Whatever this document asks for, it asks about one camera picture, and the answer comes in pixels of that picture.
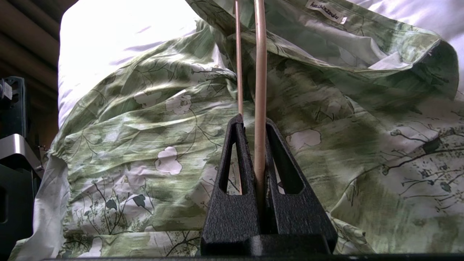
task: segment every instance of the fabric label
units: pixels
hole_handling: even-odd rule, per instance
[[[9,100],[13,98],[13,90],[6,82],[3,82],[3,93]]]
[[[309,0],[306,4],[306,8],[321,12],[325,17],[339,24],[344,24],[347,18],[343,14],[333,8],[330,4],[321,3],[315,0]]]

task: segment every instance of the white bedsheet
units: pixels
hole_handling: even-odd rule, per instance
[[[349,1],[440,34],[456,49],[459,75],[464,78],[464,0]],[[164,22],[173,15],[175,23]],[[64,14],[61,24],[59,127],[76,102],[99,81],[139,53],[189,34],[196,18],[184,0],[78,1]],[[464,81],[459,91],[464,92]]]

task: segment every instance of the silver metal part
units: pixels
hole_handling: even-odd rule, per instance
[[[0,139],[0,159],[14,154],[22,155],[40,178],[44,176],[42,163],[37,159],[26,139],[19,134]]]

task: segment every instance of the white pillow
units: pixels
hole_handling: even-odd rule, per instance
[[[464,92],[464,0],[348,0],[388,18],[438,33],[458,53]]]
[[[197,19],[185,0],[79,0],[61,22],[58,126],[106,76],[150,48],[193,33]]]

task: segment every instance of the green floral fabric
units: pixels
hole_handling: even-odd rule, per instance
[[[238,112],[236,35],[233,0],[186,2],[201,17],[196,32],[109,75],[55,138],[48,178],[62,178],[66,196],[50,256],[197,251],[225,128]],[[327,210],[336,253],[464,251],[456,53],[433,32],[344,0],[325,3],[346,23],[304,0],[266,1],[267,116]],[[253,2],[242,7],[252,144]],[[236,160],[231,167],[236,194]],[[13,256],[27,256],[34,237]]]

